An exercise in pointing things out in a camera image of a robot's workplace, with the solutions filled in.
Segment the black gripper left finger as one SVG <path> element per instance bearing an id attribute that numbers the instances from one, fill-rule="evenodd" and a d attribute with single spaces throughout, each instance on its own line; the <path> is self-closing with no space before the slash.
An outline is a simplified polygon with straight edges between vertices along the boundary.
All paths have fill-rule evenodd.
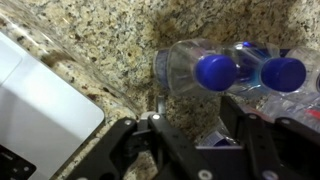
<path id="1" fill-rule="evenodd" d="M 158 173 L 153 180 L 213 180 L 212 168 L 205 158 L 177 128 L 166 119 L 163 95 L 155 100 L 156 111 L 147 118 L 157 145 Z"/>

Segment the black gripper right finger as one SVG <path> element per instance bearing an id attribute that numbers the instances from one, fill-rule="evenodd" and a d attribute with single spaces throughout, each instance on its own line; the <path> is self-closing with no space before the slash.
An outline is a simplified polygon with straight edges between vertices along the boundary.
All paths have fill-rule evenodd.
<path id="1" fill-rule="evenodd" d="M 280 180 L 280 160 L 264 120 L 256 114 L 245 113 L 229 96 L 221 98 L 219 115 L 231 137 L 247 151 L 254 178 Z"/>

